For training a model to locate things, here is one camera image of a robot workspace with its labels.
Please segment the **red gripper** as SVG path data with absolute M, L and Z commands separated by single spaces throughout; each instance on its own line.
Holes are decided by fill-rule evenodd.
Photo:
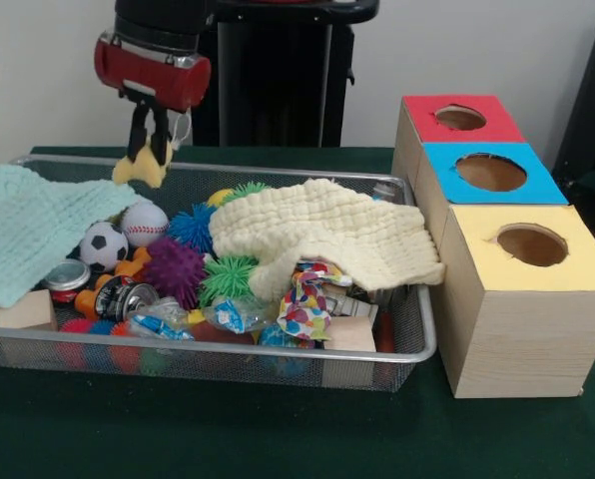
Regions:
M 155 101 L 157 105 L 151 107 L 155 130 L 150 148 L 158 164 L 164 166 L 171 140 L 166 109 L 184 113 L 202 102 L 211 80 L 210 60 L 198 54 L 180 56 L 149 50 L 105 32 L 97 40 L 94 66 L 103 84 L 128 97 Z M 146 145 L 149 112 L 146 103 L 136 104 L 127 146 L 129 160 L 135 160 Z

